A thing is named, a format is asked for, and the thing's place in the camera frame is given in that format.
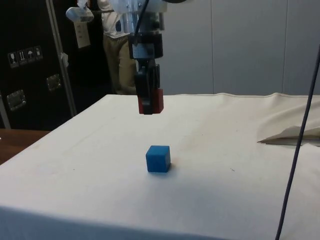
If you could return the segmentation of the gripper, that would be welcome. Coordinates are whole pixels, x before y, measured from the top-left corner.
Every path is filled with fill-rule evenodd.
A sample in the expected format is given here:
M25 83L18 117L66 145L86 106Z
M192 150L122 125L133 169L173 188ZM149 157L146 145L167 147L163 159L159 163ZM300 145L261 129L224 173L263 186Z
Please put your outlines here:
M152 115L153 90L160 88L160 65L155 59L163 57L163 37L161 33L139 33L128 36L129 55L138 61L134 76L139 113Z

